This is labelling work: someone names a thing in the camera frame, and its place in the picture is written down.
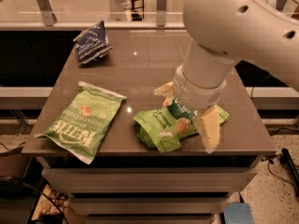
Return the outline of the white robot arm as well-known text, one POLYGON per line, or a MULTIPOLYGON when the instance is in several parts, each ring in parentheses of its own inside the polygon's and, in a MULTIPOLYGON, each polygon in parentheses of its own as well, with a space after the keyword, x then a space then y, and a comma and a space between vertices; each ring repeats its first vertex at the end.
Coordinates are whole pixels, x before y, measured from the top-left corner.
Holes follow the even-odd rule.
POLYGON ((276 10, 276 0, 186 0, 183 23, 191 37, 183 64, 154 93, 196 112, 192 122, 206 152, 220 143, 215 104, 239 62, 299 91, 299 22, 276 10))

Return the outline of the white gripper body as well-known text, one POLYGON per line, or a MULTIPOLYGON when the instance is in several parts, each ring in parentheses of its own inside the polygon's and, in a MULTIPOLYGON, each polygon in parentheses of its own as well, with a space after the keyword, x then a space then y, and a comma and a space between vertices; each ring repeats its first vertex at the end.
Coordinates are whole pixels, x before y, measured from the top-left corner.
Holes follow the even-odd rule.
POLYGON ((182 65, 177 68, 172 83, 175 96, 190 110, 206 110, 214 106, 220 100, 225 86, 226 81, 212 89, 194 85, 183 74, 182 65))

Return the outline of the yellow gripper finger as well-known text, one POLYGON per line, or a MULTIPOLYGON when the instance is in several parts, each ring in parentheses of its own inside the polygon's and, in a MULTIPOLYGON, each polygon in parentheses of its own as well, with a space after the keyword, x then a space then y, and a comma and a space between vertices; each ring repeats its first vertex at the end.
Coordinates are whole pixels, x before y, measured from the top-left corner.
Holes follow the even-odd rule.
POLYGON ((212 153, 220 143, 221 124, 219 111, 215 106, 192 120, 196 131, 200 134, 207 153, 212 153))
POLYGON ((165 98, 171 98, 175 96, 175 91, 173 89, 173 82, 163 84, 163 86, 158 87, 154 90, 154 94, 157 96, 163 96, 165 98))

